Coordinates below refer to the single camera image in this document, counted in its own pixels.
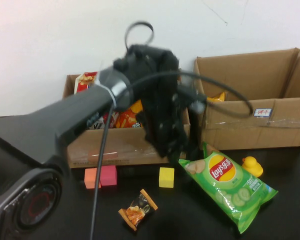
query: lay's chip bag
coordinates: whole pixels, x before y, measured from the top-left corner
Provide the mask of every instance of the lay's chip bag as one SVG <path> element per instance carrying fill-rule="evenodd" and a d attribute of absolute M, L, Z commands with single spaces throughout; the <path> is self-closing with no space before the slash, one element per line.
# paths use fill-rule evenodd
<path fill-rule="evenodd" d="M 278 191 L 223 153 L 206 144 L 203 147 L 205 159 L 180 159 L 179 164 L 243 233 L 256 217 L 260 206 L 272 199 Z"/>

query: open cardboard box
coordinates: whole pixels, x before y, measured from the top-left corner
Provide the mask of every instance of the open cardboard box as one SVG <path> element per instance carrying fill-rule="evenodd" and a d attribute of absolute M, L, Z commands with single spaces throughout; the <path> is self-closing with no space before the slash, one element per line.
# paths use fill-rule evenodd
<path fill-rule="evenodd" d="M 211 107 L 198 115 L 199 142 L 219 150 L 300 146 L 300 49 L 197 57 L 194 71 L 227 84 L 250 100 L 254 115 L 235 118 Z M 199 79 L 200 93 L 223 89 Z M 233 95 L 215 103 L 237 112 L 247 107 Z"/>
<path fill-rule="evenodd" d="M 74 94 L 75 81 L 79 75 L 68 75 L 63 98 Z M 183 114 L 185 132 L 190 134 L 188 111 Z M 70 168 L 91 168 L 98 165 L 99 149 L 103 129 L 86 130 L 67 148 Z M 102 165 L 164 164 L 168 159 L 161 158 L 154 147 L 145 140 L 142 127 L 112 128 L 108 130 Z"/>

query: yellow block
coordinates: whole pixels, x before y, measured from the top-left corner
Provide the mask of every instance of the yellow block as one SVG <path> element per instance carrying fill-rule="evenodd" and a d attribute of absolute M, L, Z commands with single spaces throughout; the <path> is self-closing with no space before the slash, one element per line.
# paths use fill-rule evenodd
<path fill-rule="evenodd" d="M 159 187 L 173 188 L 175 179 L 175 169 L 168 167 L 160 167 L 159 172 Z"/>

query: rubber duck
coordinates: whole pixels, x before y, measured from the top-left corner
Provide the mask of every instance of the rubber duck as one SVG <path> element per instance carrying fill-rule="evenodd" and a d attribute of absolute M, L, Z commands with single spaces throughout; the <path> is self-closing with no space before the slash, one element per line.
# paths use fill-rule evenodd
<path fill-rule="evenodd" d="M 260 177 L 264 172 L 262 166 L 257 162 L 257 160 L 253 156 L 247 156 L 242 159 L 243 164 L 242 167 L 251 173 L 255 177 Z"/>

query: snack wrapper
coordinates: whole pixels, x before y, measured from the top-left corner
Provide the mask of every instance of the snack wrapper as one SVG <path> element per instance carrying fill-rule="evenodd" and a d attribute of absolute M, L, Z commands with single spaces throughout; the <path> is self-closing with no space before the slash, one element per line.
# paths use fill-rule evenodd
<path fill-rule="evenodd" d="M 78 76 L 75 79 L 75 84 L 74 84 L 74 94 L 82 92 L 88 88 L 90 88 L 97 77 L 98 72 L 85 72 Z M 105 113 L 102 117 L 100 117 L 96 122 L 94 122 L 91 126 L 88 127 L 90 130 L 94 129 L 104 129 L 105 128 L 105 123 L 107 122 L 108 119 L 108 113 Z M 109 125 L 109 128 L 112 129 L 115 127 L 115 124 L 117 122 L 117 119 L 119 117 L 118 112 L 113 112 L 111 115 L 111 122 Z"/>
<path fill-rule="evenodd" d="M 225 154 L 204 145 L 205 159 L 179 164 L 235 222 L 243 233 L 256 217 L 260 206 L 278 191 L 253 176 Z"/>
<path fill-rule="evenodd" d="M 117 129 L 141 127 L 140 122 L 137 122 L 136 114 L 142 110 L 141 100 L 136 101 L 127 111 L 120 113 L 115 127 Z"/>
<path fill-rule="evenodd" d="M 226 92 L 223 91 L 222 93 L 220 93 L 214 97 L 207 97 L 206 99 L 210 102 L 224 102 L 226 99 Z"/>
<path fill-rule="evenodd" d="M 98 72 L 85 72 L 75 79 L 74 94 L 90 88 L 96 79 Z"/>
<path fill-rule="evenodd" d="M 131 203 L 127 209 L 120 209 L 118 212 L 125 222 L 134 230 L 137 225 L 148 214 L 153 213 L 158 207 L 147 192 L 142 189 L 139 196 Z"/>

